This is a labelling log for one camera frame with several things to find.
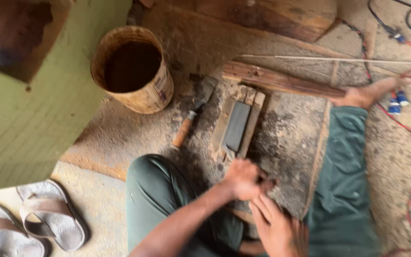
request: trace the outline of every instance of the hand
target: hand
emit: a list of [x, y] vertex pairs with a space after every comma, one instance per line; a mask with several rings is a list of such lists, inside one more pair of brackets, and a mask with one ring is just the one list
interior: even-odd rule
[[232, 161], [222, 185], [231, 190], [233, 199], [249, 201], [274, 187], [274, 181], [249, 160]]
[[277, 204], [265, 194], [253, 199], [250, 209], [269, 256], [307, 256], [309, 231], [302, 221], [283, 214]]

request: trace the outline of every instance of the dark green pants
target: dark green pants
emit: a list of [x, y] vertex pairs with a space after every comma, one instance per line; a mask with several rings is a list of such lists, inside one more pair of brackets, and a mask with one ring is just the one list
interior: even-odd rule
[[[364, 121], [360, 108], [331, 109], [329, 139], [317, 190], [305, 222], [310, 230], [310, 256], [373, 257], [378, 239], [369, 211], [364, 162]], [[158, 223], [197, 197], [195, 187], [166, 158], [145, 155], [127, 174], [128, 250]], [[217, 212], [198, 230], [181, 256], [234, 256], [243, 224]]]

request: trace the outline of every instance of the sandal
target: sandal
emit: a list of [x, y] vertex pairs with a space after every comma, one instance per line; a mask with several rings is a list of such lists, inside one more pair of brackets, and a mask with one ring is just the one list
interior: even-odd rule
[[46, 257], [49, 242], [34, 238], [12, 214], [0, 206], [0, 257]]
[[52, 238], [67, 252], [77, 250], [88, 239], [87, 226], [60, 184], [47, 179], [16, 190], [23, 201], [20, 209], [23, 226], [30, 235]]

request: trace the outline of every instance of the bucket label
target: bucket label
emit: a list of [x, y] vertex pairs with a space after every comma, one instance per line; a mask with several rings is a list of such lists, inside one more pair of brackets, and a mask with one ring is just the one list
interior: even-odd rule
[[159, 97], [161, 97], [161, 100], [166, 101], [166, 96], [164, 95], [163, 92], [163, 87], [164, 84], [166, 84], [166, 80], [168, 79], [168, 70], [166, 69], [166, 72], [163, 73], [161, 77], [159, 77], [156, 82], [155, 82], [155, 90], [158, 92]]

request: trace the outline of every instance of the green painted wood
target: green painted wood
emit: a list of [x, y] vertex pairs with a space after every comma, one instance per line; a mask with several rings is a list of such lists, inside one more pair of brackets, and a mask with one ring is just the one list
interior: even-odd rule
[[104, 95], [90, 75], [92, 55], [106, 32], [125, 24], [130, 5], [130, 0], [71, 2], [53, 48], [29, 84], [0, 72], [0, 188], [48, 178], [80, 135]]

